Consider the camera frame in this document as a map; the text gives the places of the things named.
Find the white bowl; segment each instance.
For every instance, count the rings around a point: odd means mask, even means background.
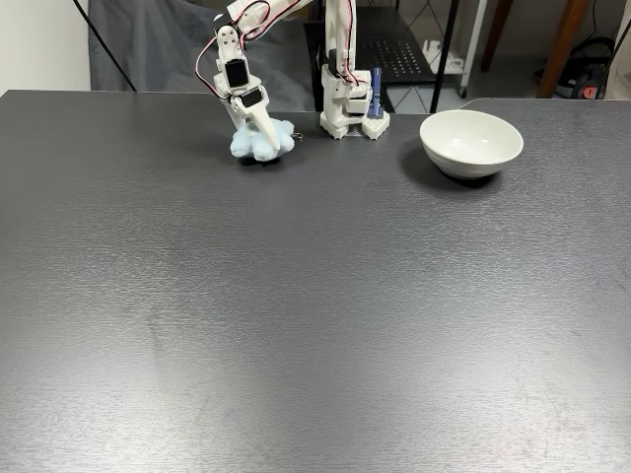
[[[477,179],[506,167],[524,148],[524,139],[510,123],[473,110],[436,113],[421,125],[427,155],[445,174]]]

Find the black metal shelf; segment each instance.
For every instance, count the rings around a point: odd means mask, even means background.
[[[379,65],[385,85],[434,84],[436,76],[396,9],[358,8],[357,19],[357,69]]]

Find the gray fabric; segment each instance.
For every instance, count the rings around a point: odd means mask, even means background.
[[[91,0],[90,18],[134,86],[145,92],[208,92],[193,74],[199,51],[220,12],[184,0]],[[202,74],[212,82],[216,50]],[[249,68],[270,96],[272,111],[314,110],[307,40],[300,22],[281,22],[247,52]],[[93,91],[124,91],[126,84],[90,35]]]

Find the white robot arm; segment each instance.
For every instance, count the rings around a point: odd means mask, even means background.
[[[279,139],[267,114],[269,97],[260,79],[249,73],[245,49],[248,42],[262,37],[278,21],[303,8],[312,0],[237,0],[228,12],[215,19],[215,37],[197,58],[195,73],[224,101],[237,128],[249,119],[267,138],[274,150]],[[336,139],[348,132],[349,125],[362,124],[364,132],[377,139],[389,126],[389,116],[373,99],[371,73],[355,71],[355,0],[326,0],[326,51],[328,63],[322,65],[324,112],[321,126]],[[198,71],[199,60],[213,42],[219,46],[215,87]]]

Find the dark gray table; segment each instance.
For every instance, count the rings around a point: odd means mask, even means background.
[[[475,185],[423,116],[241,167],[208,96],[0,99],[0,471],[631,471],[631,103],[470,107]]]

